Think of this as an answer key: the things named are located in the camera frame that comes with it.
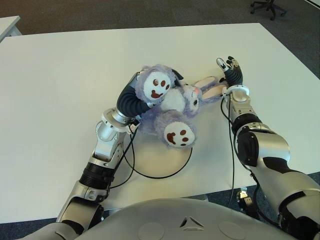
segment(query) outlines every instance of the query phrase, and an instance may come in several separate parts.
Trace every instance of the plush bunny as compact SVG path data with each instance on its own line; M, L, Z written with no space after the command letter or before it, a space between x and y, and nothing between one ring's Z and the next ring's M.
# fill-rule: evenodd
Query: plush bunny
M154 107L141 115L139 130L157 135L169 147L192 147L196 140L192 118L204 104L221 99L225 86L214 76L189 85L177 80L167 66L145 68L137 79L135 92Z

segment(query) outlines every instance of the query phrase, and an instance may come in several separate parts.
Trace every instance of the bunny ear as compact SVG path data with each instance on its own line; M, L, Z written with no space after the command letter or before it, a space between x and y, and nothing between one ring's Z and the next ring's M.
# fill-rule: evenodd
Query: bunny ear
M202 92L206 92L217 83L218 83L218 79L215 76L208 76L205 79L197 81L194 84L194 86L199 88Z
M228 87L226 84L217 84L202 94L201 100L204 103L214 103L222 98L222 89Z

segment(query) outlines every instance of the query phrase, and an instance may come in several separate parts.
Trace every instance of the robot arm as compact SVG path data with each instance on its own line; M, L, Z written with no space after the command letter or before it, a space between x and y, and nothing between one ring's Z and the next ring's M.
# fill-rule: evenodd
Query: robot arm
M237 138L237 156L260 184L279 216L281 228L295 238L312 240L320 230L320 186L306 174L288 167L288 143L263 124L253 110L238 62L229 57L227 63L231 66L217 59L229 84L223 95Z

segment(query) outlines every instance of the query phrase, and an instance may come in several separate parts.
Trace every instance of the robot finger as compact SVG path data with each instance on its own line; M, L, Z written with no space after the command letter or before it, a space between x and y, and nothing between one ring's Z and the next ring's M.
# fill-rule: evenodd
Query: robot finger
M218 64L218 66L222 69L222 71L224 71L224 72L226 72L226 71L228 71L230 68L228 67L228 65L225 63L225 61L222 59L222 58L220 58L220 57L218 57L217 59L216 59L216 64Z

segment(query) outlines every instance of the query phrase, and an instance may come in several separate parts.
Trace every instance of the gray carpet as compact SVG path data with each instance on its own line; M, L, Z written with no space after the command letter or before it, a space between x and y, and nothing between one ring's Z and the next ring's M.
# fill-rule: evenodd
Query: gray carpet
M20 15L24 35L67 31L150 28L188 25L261 23L320 78L320 10L304 0L276 0L288 11L270 21L264 9L250 14L252 0L2 0L0 18ZM320 174L311 174L320 183ZM254 187L248 188L253 194ZM231 191L210 193L211 202L226 206ZM261 210L276 217L260 192ZM239 211L233 199L230 206ZM0 224L0 239L21 238L55 219Z

